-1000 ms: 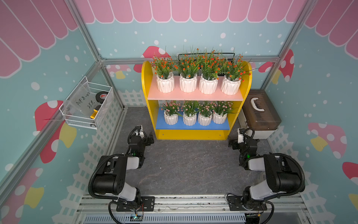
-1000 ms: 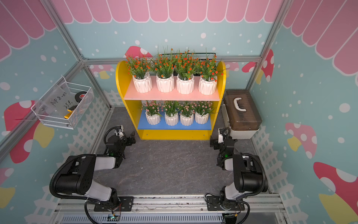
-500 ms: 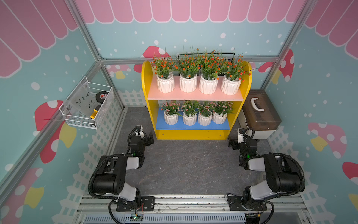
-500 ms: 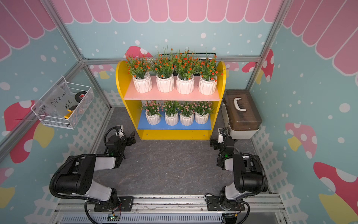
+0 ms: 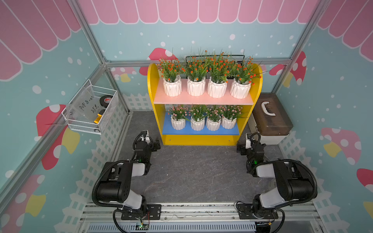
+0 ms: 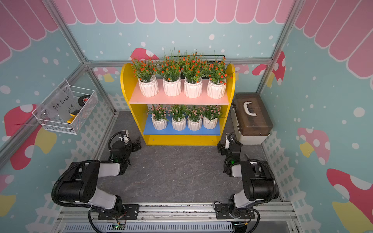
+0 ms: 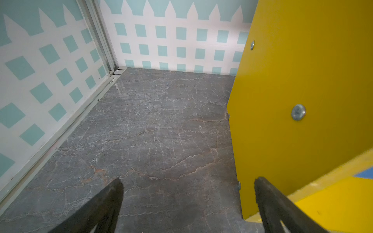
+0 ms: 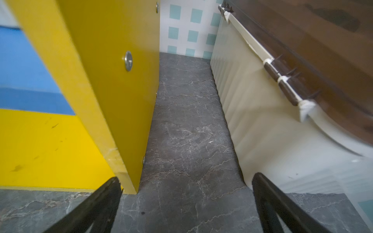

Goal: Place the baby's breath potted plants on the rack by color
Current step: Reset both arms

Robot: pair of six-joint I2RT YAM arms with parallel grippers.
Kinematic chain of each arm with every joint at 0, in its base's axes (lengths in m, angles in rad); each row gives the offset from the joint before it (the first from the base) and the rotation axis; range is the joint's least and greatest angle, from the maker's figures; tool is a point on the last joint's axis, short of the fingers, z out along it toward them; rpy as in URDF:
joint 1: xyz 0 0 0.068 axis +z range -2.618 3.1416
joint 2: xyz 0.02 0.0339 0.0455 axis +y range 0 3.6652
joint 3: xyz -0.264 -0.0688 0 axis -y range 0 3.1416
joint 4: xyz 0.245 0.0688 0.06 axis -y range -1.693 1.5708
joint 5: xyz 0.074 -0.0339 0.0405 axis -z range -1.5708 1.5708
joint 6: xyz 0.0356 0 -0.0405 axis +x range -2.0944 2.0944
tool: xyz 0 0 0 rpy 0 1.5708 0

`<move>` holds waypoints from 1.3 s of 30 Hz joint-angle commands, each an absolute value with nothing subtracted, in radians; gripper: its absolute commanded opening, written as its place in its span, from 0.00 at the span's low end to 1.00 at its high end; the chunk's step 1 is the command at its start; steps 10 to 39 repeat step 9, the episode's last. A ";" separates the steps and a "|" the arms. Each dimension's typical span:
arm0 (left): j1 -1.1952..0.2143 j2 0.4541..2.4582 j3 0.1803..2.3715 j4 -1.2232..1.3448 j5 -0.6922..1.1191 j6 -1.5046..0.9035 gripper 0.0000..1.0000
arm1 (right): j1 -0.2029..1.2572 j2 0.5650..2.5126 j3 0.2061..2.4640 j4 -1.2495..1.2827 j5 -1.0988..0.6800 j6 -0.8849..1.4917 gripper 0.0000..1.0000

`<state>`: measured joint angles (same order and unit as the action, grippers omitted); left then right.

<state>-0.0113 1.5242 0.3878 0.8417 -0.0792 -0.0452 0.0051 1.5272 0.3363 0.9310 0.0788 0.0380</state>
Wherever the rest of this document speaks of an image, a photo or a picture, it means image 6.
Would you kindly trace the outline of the pink flower pot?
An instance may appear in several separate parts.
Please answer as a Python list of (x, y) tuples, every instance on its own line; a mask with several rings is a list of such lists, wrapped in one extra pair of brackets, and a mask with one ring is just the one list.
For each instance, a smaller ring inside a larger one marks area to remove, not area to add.
[(200, 106), (192, 106), (187, 109), (187, 126), (191, 131), (199, 131), (202, 128), (202, 109)]
[(220, 105), (204, 105), (201, 108), (203, 115), (203, 126), (212, 130), (216, 128), (218, 119), (223, 115)]
[(156, 130), (164, 130), (168, 125), (168, 108), (163, 105), (152, 105), (148, 110), (148, 114), (151, 115), (153, 126)]
[(172, 105), (170, 110), (172, 117), (172, 127), (176, 131), (182, 131), (186, 128), (188, 109), (185, 105)]

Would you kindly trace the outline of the orange flower pot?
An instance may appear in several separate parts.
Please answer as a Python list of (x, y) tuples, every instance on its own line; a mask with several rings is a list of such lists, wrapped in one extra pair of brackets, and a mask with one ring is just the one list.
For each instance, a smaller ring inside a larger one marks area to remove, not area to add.
[(233, 72), (227, 70), (229, 65), (224, 56), (204, 62), (204, 75), (208, 78), (207, 95), (210, 98), (221, 99), (224, 96), (227, 79), (233, 78)]
[(145, 97), (152, 97), (158, 94), (159, 88), (156, 81), (157, 67), (152, 59), (132, 60), (134, 76), (138, 79), (140, 91)]
[(163, 89), (167, 96), (175, 97), (181, 94), (181, 71), (182, 59), (181, 52), (178, 50), (171, 51), (170, 56), (166, 56), (162, 61), (157, 63), (157, 73), (163, 79)]
[(201, 56), (195, 52), (182, 57), (182, 74), (184, 75), (184, 94), (188, 98), (198, 98), (202, 95), (204, 74), (204, 62)]

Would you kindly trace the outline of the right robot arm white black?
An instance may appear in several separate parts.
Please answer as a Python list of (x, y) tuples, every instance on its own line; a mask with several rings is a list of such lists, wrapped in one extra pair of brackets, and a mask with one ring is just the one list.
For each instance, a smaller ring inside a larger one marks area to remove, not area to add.
[(258, 159), (241, 160), (240, 143), (235, 133), (226, 134), (225, 143), (217, 145), (218, 152), (225, 156), (223, 172), (231, 178), (241, 178), (242, 191), (233, 194), (228, 203), (215, 201), (213, 209), (217, 219), (234, 219), (233, 233), (252, 233), (260, 223), (257, 206), (279, 197), (275, 175), (268, 162)]

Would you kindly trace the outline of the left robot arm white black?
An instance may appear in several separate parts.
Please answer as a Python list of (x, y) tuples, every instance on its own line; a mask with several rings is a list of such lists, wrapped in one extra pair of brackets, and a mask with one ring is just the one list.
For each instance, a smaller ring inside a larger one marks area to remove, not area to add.
[(138, 204), (124, 205), (120, 196), (99, 189), (97, 182), (100, 178), (123, 175), (131, 165), (131, 153), (142, 148), (141, 139), (132, 141), (128, 131), (120, 131), (112, 135), (107, 147), (108, 160), (71, 163), (51, 191), (51, 199), (57, 205), (87, 208), (88, 222), (96, 233), (101, 230), (95, 226), (92, 213), (98, 213), (99, 220), (115, 220), (112, 231), (125, 230), (127, 221), (136, 220), (139, 214)]

